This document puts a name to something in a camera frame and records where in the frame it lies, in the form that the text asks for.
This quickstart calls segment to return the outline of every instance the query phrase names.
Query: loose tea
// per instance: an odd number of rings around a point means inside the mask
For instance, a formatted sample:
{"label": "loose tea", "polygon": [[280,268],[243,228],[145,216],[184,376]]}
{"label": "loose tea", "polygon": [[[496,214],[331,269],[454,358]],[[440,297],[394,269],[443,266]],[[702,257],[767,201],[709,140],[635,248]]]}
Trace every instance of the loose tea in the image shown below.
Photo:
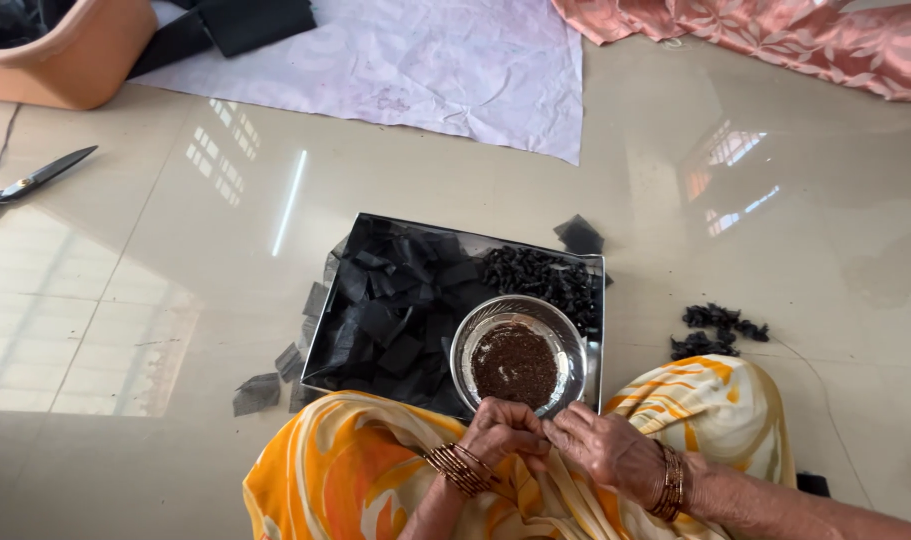
{"label": "loose tea", "polygon": [[472,371],[479,398],[522,402],[535,411],[551,398],[558,367],[545,338],[525,325],[510,323],[478,340]]}

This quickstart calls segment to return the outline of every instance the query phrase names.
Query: crumpled paper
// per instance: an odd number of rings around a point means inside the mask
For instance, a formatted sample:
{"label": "crumpled paper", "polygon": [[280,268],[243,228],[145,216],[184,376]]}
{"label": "crumpled paper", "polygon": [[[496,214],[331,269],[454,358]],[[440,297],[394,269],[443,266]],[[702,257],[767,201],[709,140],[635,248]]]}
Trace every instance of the crumpled paper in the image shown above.
{"label": "crumpled paper", "polygon": [[[181,10],[154,2],[161,22]],[[582,44],[544,0],[317,0],[319,28],[252,53],[214,49],[132,82],[377,124],[578,165]]]}

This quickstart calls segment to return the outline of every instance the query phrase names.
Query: rectangular tray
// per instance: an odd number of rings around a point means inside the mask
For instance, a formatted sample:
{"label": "rectangular tray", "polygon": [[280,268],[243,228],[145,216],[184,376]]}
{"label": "rectangular tray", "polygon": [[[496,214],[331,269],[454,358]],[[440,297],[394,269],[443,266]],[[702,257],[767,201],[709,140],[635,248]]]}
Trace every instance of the rectangular tray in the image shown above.
{"label": "rectangular tray", "polygon": [[[377,215],[371,213],[361,212],[355,216],[355,223],[353,224],[353,231],[356,227],[359,226],[361,220],[366,219],[383,219],[389,222],[392,222],[396,225],[402,227],[409,227],[412,229],[418,229],[427,233],[443,233],[443,234],[456,234],[459,241],[462,243],[462,247],[465,248],[469,256],[475,256],[489,248],[497,249],[504,246],[509,246],[512,248],[529,248],[537,250],[555,257],[559,257],[573,263],[582,263],[586,265],[588,272],[594,276],[599,276],[601,279],[593,279],[593,283],[598,284],[597,289],[592,291],[593,302],[595,304],[595,313],[598,316],[599,329],[598,333],[601,338],[598,340],[585,339],[585,352],[586,352],[586,362],[587,362],[587,372],[586,372],[586,381],[585,381],[585,392],[583,393],[582,401],[585,402],[593,411],[601,412],[601,407],[603,403],[601,402],[601,391],[602,391],[602,345],[605,340],[605,257],[598,254],[573,254],[565,251],[558,251],[547,249],[539,246],[533,246],[531,244],[524,244],[521,242],[513,242],[511,240],[505,240],[502,238],[496,238],[494,236],[486,236],[485,234],[476,234],[474,232],[467,232],[465,230],[458,230],[456,228],[448,227],[437,227],[434,225],[427,225],[425,223],[418,223],[415,221],[408,221],[404,219],[398,219],[394,217],[388,217],[384,215]],[[335,295],[338,290],[338,276],[336,275],[335,279],[332,281],[331,287],[329,288],[329,296],[326,299],[326,306],[323,309],[322,317],[319,320],[319,324],[315,328],[315,335],[312,337],[312,343],[308,348],[308,355],[305,357],[305,367],[303,368],[302,376],[300,377],[300,383],[305,380],[305,374],[312,374],[318,371],[319,367],[325,363],[323,355],[325,354],[324,347],[316,347],[318,333],[327,327],[327,322],[330,321],[332,317],[337,316],[336,313],[329,311],[329,307],[335,299]],[[314,388],[321,392],[329,393],[332,390],[328,388],[318,387],[311,384],[303,383],[305,387]]]}

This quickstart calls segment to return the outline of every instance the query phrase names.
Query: glossy floor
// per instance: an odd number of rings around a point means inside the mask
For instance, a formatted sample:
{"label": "glossy floor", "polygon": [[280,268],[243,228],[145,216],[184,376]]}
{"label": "glossy floor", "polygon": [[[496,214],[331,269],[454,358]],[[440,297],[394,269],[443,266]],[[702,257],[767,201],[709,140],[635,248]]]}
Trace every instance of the glossy floor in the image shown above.
{"label": "glossy floor", "polygon": [[798,467],[911,520],[911,104],[687,43],[587,46],[581,167],[135,85],[25,107],[0,186],[101,148],[0,216],[0,537],[249,535],[240,482],[289,415],[233,418],[233,390],[358,212],[554,248],[585,216],[606,392],[666,361],[685,305],[742,308]]}

